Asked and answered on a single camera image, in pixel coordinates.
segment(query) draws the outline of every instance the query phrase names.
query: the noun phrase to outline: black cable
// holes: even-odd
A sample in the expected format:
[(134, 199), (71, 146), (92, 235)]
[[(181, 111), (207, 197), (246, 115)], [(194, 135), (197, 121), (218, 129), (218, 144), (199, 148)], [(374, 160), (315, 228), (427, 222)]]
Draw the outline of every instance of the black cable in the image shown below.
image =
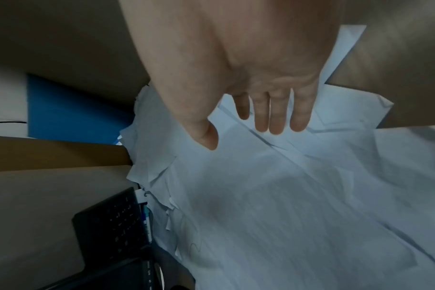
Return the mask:
[(24, 121), (0, 121), (0, 124), (2, 123), (18, 123), (18, 124), (26, 124)]

